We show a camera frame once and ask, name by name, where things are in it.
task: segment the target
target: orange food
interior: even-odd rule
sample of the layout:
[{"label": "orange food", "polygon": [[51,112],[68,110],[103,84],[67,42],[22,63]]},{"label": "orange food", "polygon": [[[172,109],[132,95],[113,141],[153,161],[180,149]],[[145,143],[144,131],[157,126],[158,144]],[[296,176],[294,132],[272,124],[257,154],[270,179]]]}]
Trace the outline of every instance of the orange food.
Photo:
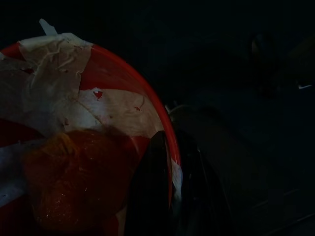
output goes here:
[{"label": "orange food", "polygon": [[58,134],[23,159],[33,211],[47,230],[83,231],[118,212],[131,180],[126,154],[96,131]]}]

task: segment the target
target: orange substance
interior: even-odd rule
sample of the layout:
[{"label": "orange substance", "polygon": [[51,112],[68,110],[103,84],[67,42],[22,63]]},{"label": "orange substance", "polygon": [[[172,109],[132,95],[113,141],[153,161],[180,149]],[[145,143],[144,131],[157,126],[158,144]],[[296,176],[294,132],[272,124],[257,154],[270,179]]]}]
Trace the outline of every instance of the orange substance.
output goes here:
[{"label": "orange substance", "polygon": [[95,131],[49,139],[23,160],[37,222],[47,230],[79,232],[112,216],[126,198],[129,163],[116,143]]}]

